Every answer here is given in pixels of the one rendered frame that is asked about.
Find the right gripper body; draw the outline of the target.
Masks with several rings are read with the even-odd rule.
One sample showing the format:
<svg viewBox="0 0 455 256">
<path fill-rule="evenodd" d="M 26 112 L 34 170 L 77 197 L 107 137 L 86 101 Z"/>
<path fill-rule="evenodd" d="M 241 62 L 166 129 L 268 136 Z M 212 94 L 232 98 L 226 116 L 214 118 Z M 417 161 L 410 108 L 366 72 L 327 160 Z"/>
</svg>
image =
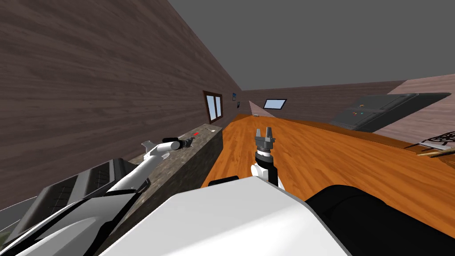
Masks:
<svg viewBox="0 0 455 256">
<path fill-rule="evenodd" d="M 275 139 L 272 137 L 259 137 L 255 136 L 255 145 L 258 151 L 270 152 L 273 149 L 273 143 Z"/>
</svg>

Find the black framed window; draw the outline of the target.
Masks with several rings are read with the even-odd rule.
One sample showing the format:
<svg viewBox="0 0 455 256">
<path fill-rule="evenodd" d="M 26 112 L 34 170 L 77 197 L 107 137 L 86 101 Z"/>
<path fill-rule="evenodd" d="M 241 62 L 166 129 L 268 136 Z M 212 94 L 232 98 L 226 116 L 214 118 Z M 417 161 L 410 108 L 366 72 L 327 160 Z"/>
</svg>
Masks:
<svg viewBox="0 0 455 256">
<path fill-rule="evenodd" d="M 281 110 L 287 99 L 266 99 L 263 109 Z"/>
</svg>

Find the brown framed window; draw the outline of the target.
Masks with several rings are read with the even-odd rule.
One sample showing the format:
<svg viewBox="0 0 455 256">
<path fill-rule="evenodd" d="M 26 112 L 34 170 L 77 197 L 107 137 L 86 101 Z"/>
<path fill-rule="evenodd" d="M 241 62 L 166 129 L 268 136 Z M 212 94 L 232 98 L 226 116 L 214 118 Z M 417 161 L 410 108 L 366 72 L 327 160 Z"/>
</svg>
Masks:
<svg viewBox="0 0 455 256">
<path fill-rule="evenodd" d="M 221 94 L 203 91 L 209 124 L 223 117 L 223 97 Z"/>
</svg>

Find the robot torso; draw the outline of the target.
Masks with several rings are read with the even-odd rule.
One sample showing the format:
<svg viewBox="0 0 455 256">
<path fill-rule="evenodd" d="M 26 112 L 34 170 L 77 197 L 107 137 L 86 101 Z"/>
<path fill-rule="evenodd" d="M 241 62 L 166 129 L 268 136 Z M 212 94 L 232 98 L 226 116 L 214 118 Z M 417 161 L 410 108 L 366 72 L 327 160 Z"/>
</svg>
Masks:
<svg viewBox="0 0 455 256">
<path fill-rule="evenodd" d="M 252 176 L 178 193 L 100 256 L 352 256 L 302 200 Z"/>
</svg>

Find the black cabinet appliance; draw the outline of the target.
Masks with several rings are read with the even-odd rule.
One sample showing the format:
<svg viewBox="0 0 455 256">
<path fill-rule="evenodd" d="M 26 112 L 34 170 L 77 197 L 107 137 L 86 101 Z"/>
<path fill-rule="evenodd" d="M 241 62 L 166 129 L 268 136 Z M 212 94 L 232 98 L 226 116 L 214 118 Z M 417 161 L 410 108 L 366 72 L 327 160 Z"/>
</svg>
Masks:
<svg viewBox="0 0 455 256">
<path fill-rule="evenodd" d="M 373 133 L 450 95 L 449 92 L 366 95 L 329 124 Z"/>
</svg>

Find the dark grey countertop appliance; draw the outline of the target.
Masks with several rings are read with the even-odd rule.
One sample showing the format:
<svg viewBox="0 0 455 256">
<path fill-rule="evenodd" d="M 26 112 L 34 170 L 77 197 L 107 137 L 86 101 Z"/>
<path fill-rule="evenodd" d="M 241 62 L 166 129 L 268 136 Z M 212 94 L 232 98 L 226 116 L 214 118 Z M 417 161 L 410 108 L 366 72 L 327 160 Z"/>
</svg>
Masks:
<svg viewBox="0 0 455 256">
<path fill-rule="evenodd" d="M 3 247 L 65 206 L 84 198 L 103 196 L 136 167 L 116 158 L 43 188 L 36 198 L 25 204 L 14 223 L 0 231 Z"/>
</svg>

